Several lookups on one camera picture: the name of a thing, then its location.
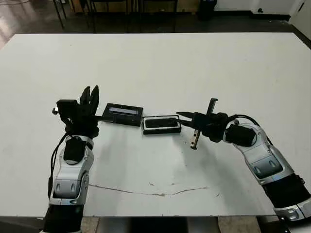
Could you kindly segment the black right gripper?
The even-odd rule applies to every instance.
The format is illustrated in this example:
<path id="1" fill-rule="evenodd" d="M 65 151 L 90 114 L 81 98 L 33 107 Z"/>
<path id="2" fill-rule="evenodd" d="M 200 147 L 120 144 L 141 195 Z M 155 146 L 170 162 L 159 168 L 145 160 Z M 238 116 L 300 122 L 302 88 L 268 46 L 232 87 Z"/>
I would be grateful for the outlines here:
<path id="1" fill-rule="evenodd" d="M 200 134 L 208 137 L 213 142 L 220 142 L 222 140 L 229 116 L 228 114 L 222 112 L 213 113 L 213 109 L 217 101 L 218 99 L 216 98 L 212 98 L 210 100 L 206 114 L 198 112 L 176 112 L 176 114 L 180 116 L 191 119 L 191 121 L 178 121 L 183 126 L 195 129 L 190 143 L 191 149 L 197 149 Z"/>

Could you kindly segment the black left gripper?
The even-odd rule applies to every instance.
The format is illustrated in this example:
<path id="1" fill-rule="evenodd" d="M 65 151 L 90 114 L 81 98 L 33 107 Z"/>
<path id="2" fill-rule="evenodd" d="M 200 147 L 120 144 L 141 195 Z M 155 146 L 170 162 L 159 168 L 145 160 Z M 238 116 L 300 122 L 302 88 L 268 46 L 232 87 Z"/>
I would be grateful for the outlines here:
<path id="1" fill-rule="evenodd" d="M 71 104 L 64 114 L 65 131 L 70 135 L 87 136 L 91 139 L 99 134 L 99 122 L 108 122 L 108 116 L 97 116 L 99 105 L 99 87 L 96 85 L 90 93 L 87 86 L 81 96 L 80 102 Z"/>

